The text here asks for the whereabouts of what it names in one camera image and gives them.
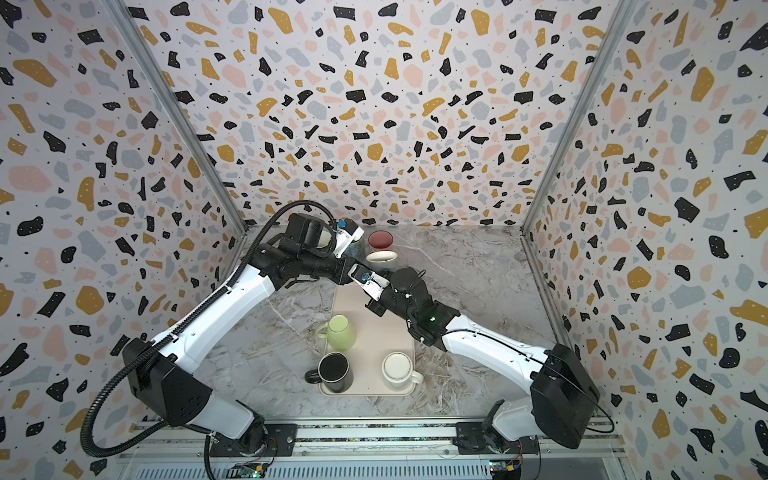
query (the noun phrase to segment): green mug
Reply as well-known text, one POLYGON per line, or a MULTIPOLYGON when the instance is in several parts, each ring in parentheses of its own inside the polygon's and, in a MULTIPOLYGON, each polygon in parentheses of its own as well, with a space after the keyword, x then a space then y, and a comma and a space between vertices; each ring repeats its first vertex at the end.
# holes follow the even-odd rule
POLYGON ((334 315, 317 330, 317 337, 327 339, 331 348, 337 352, 351 349, 357 339, 352 323, 344 315, 334 315))

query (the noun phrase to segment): wall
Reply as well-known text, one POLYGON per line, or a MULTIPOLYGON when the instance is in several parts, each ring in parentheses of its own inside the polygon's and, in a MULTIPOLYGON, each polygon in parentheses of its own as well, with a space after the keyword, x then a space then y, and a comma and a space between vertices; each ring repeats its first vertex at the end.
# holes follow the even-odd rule
POLYGON ((638 2, 530 238, 638 478, 768 463, 768 5, 638 2))
POLYGON ((249 223, 520 223, 614 2, 149 2, 134 20, 249 223))
MULTIPOLYGON (((102 5, 16 4, 0 10, 0 477, 104 478, 114 460, 80 448, 91 400, 129 338, 218 284, 237 239, 102 5)), ((146 414, 124 382, 95 438, 146 414)))

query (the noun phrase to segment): black mug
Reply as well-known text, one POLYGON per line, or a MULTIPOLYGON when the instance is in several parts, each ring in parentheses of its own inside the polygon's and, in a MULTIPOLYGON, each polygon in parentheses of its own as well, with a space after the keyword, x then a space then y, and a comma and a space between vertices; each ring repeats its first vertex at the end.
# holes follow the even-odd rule
POLYGON ((307 383, 323 383, 333 393, 344 393, 352 386, 352 369, 349 360, 338 352, 331 352, 320 360, 317 370, 304 374, 307 383))

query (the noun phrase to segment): marble surface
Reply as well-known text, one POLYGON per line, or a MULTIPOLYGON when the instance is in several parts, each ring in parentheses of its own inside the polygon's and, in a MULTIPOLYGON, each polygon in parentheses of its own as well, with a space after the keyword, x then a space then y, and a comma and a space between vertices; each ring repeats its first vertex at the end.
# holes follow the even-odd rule
MULTIPOLYGON (((394 266, 426 269, 436 300, 510 338, 554 345, 516 229, 369 227, 366 232, 380 229, 394 236, 399 254, 394 266)), ((416 369, 425 382, 411 395, 324 396, 303 376, 322 356, 315 333, 330 318, 335 288, 320 280, 279 290, 219 342, 195 376, 267 417, 485 415, 497 400, 524 395, 473 360, 417 344, 416 369)))

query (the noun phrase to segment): white mug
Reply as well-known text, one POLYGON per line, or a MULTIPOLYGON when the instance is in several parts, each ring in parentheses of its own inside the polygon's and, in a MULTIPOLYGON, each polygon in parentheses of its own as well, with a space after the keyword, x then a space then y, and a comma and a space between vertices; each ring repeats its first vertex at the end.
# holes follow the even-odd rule
POLYGON ((402 352, 390 353, 382 362, 382 374, 394 390, 404 390, 411 383, 421 383, 424 375, 413 369, 410 357, 402 352))

